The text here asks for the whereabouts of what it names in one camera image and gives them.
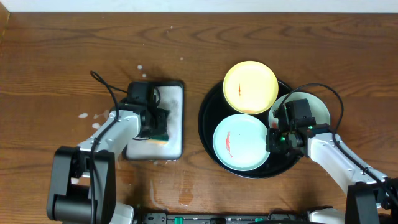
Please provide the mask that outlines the green yellow sponge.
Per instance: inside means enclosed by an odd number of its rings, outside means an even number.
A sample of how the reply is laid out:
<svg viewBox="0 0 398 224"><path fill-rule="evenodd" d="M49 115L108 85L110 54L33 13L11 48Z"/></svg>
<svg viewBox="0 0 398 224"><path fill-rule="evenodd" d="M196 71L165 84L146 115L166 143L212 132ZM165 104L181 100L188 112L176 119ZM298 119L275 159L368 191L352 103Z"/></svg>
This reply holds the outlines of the green yellow sponge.
<svg viewBox="0 0 398 224"><path fill-rule="evenodd" d="M147 139L147 141L158 145L165 145L169 141L169 135L167 133L163 133L160 135L151 136Z"/></svg>

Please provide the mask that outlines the white plate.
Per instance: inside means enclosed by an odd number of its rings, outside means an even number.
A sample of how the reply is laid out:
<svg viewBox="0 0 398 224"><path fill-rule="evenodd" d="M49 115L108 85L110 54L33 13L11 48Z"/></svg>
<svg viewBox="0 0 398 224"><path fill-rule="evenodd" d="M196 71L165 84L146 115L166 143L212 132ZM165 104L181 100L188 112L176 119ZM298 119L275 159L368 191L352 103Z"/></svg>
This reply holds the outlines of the white plate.
<svg viewBox="0 0 398 224"><path fill-rule="evenodd" d="M269 115L268 115L268 123L270 128L278 128L278 119L274 117L273 111L275 111L279 105L282 103L282 100L287 96L287 94L282 95L279 97L275 103L271 106ZM326 107L326 104L322 102L321 99L319 99L317 96L306 93L306 92L295 92L292 93L285 102L290 102L294 100L301 100L301 99L307 99L312 115L316 119L317 124L330 124L331 123L331 118L330 118L330 113L328 108Z"/></svg>

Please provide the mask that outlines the light blue plate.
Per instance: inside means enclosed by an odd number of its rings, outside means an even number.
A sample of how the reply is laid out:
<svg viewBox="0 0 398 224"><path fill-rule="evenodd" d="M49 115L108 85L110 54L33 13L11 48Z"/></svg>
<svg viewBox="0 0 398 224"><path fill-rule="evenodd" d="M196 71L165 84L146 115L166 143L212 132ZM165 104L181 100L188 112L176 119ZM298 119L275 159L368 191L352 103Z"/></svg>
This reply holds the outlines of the light blue plate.
<svg viewBox="0 0 398 224"><path fill-rule="evenodd" d="M268 159L266 126L248 114L228 116L217 125L213 149L226 167L236 171L257 169Z"/></svg>

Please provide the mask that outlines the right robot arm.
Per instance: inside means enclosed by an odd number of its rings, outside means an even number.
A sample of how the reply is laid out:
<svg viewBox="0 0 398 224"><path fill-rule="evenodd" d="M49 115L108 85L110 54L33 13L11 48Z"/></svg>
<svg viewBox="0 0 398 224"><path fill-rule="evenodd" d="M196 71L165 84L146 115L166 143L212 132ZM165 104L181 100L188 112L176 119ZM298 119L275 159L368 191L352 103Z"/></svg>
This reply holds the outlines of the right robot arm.
<svg viewBox="0 0 398 224"><path fill-rule="evenodd" d="M311 158L346 194L344 212L317 208L307 213L309 223L397 223L397 179L364 162L328 124L268 129L266 149Z"/></svg>

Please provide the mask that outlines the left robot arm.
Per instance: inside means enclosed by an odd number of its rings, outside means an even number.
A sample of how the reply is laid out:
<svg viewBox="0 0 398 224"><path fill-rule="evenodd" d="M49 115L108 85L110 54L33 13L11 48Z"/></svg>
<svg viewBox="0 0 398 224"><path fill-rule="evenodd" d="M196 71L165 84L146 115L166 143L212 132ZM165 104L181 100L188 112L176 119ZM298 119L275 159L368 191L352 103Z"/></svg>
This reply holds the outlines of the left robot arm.
<svg viewBox="0 0 398 224"><path fill-rule="evenodd" d="M167 130L169 111L131 104L113 108L108 120L75 147L54 154L47 216L62 223L132 223L134 209L116 201L116 160L129 141Z"/></svg>

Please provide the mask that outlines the rectangular black soap tray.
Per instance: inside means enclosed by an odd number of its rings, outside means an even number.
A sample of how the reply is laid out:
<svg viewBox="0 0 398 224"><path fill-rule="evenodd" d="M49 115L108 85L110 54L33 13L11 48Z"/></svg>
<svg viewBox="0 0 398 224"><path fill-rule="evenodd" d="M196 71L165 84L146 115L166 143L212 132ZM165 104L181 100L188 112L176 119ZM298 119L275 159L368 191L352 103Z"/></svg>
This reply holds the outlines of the rectangular black soap tray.
<svg viewBox="0 0 398 224"><path fill-rule="evenodd" d="M123 151L127 160L177 160L183 152L184 87L178 80L155 82L159 108L169 110L165 145L150 143L147 139L132 139Z"/></svg>

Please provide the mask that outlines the round black tray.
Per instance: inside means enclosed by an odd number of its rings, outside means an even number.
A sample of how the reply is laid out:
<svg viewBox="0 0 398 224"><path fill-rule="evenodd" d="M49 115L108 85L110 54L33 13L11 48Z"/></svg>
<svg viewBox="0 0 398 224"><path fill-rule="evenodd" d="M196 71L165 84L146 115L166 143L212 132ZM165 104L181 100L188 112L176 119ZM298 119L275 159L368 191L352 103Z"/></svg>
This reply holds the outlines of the round black tray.
<svg viewBox="0 0 398 224"><path fill-rule="evenodd" d="M284 173L291 169L300 160L298 154L276 154L271 153L268 159L260 167L249 171L238 171L225 166L216 156L213 148L213 134L219 123L236 114L226 101L223 94L223 82L217 83L205 96L198 114L198 133L201 143L207 154L220 167L228 172L250 179L266 179Z"/></svg>

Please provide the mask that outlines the yellow plate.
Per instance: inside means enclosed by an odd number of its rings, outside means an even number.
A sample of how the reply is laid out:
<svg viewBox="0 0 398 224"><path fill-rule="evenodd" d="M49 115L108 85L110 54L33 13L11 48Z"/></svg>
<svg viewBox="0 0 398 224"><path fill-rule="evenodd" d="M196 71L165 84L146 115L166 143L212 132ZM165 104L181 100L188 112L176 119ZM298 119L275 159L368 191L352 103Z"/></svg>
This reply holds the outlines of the yellow plate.
<svg viewBox="0 0 398 224"><path fill-rule="evenodd" d="M261 62L239 62L228 70L223 80L227 103L244 114L265 112L274 104L278 93L274 72Z"/></svg>

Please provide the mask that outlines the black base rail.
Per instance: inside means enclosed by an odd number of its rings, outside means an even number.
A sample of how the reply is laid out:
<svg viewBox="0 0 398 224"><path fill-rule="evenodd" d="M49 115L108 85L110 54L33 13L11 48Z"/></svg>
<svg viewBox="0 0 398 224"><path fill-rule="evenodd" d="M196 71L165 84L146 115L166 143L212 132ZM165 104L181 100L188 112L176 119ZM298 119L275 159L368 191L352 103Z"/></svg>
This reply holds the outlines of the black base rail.
<svg viewBox="0 0 398 224"><path fill-rule="evenodd" d="M261 215L235 214L167 214L142 213L134 217L133 224L249 224L249 223L310 223L303 215L271 213Z"/></svg>

